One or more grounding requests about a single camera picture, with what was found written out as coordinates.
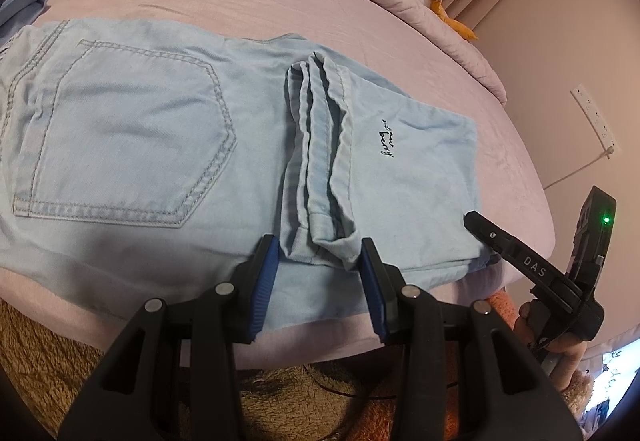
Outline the person right hand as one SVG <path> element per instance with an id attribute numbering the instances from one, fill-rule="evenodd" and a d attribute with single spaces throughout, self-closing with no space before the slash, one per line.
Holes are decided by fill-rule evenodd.
<path id="1" fill-rule="evenodd" d="M 593 377 L 578 369 L 586 349 L 587 344 L 570 333 L 553 340 L 547 347 L 550 353 L 560 356 L 549 379 L 576 418 L 585 412 L 594 387 Z"/>

